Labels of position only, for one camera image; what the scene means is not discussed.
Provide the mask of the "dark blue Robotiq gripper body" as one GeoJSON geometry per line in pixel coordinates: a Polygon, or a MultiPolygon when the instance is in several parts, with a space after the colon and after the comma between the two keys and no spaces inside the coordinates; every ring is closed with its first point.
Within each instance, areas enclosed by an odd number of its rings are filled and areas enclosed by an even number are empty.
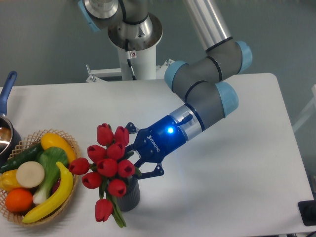
{"type": "Polygon", "coordinates": [[[181,126],[190,121],[185,116],[177,122],[172,116],[165,116],[151,126],[139,129],[134,143],[127,146],[126,151],[136,151],[139,160],[134,164],[137,168],[144,163],[160,163],[163,159],[187,141],[181,126]]]}

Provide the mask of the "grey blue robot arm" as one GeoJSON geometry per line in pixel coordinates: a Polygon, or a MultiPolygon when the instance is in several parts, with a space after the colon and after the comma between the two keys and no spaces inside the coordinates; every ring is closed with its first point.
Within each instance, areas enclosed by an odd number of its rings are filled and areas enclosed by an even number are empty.
{"type": "MultiPolygon", "coordinates": [[[[252,63],[251,49],[233,40],[215,1],[186,0],[184,5],[206,57],[194,64],[175,61],[166,65],[164,80],[183,106],[148,128],[128,124],[136,138],[125,151],[138,153],[135,166],[156,164],[151,172],[136,173],[138,179],[163,175],[161,163],[168,154],[238,107],[238,96],[226,79],[252,63]]],[[[81,0],[79,7],[92,30],[108,30],[123,80],[156,78],[156,46],[163,31],[146,0],[81,0]]]]}

